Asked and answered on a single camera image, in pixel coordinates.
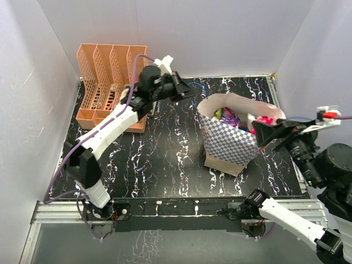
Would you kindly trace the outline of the pink chips bag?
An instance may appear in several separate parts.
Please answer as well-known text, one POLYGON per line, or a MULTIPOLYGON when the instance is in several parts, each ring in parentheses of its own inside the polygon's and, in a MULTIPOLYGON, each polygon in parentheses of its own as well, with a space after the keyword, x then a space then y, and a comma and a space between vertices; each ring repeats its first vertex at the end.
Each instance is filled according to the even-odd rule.
POLYGON ((273 125, 273 124, 276 124, 276 121, 275 119, 273 118, 270 118, 268 116, 259 116, 259 117, 256 117, 252 114, 248 114, 247 115, 247 128, 248 128, 248 131, 252 134, 256 134, 255 132, 255 129, 253 127, 253 122, 254 121, 257 121, 257 122, 260 122, 260 123, 264 123, 264 124, 269 124, 269 125, 273 125))

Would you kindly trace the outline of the blue checkered paper bag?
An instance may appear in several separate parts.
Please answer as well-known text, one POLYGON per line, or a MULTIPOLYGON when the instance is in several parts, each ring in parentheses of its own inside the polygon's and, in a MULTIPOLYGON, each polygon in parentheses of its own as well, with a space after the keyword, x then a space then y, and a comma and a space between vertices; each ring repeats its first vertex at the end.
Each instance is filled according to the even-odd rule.
POLYGON ((204 165, 220 172, 237 176, 260 152, 256 135, 216 119, 215 112, 229 108, 240 124, 250 128, 248 115, 267 116, 277 120, 284 112, 273 104, 254 101, 235 93, 215 93, 197 106, 197 115, 206 153, 204 165))

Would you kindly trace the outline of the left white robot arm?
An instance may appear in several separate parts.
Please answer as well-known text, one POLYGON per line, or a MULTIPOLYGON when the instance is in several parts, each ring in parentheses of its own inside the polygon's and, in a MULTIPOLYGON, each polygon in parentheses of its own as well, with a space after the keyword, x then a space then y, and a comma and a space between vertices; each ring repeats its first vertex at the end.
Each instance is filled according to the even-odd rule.
POLYGON ((153 103, 170 99, 179 102, 196 95, 176 71, 162 73, 157 66, 146 66, 139 81, 115 109, 85 135, 69 144, 64 171, 73 178, 88 199, 89 210, 100 219, 113 215, 113 200, 103 186, 99 159, 116 138, 153 109, 153 103))

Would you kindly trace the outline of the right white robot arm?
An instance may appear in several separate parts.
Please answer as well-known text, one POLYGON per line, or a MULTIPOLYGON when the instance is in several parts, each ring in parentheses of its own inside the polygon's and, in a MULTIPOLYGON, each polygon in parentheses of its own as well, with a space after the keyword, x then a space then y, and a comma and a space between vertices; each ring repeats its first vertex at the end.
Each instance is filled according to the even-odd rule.
POLYGON ((278 119, 276 124, 254 121, 259 147, 281 139, 274 151, 287 151, 306 188, 321 189, 317 195, 338 227, 328 228, 309 222, 285 208, 268 193, 255 189, 242 202, 229 202, 220 211, 231 220, 270 220, 315 251, 323 263, 351 263, 351 146, 336 143, 320 151, 315 144, 318 131, 337 127, 344 117, 327 112, 312 121, 278 119))

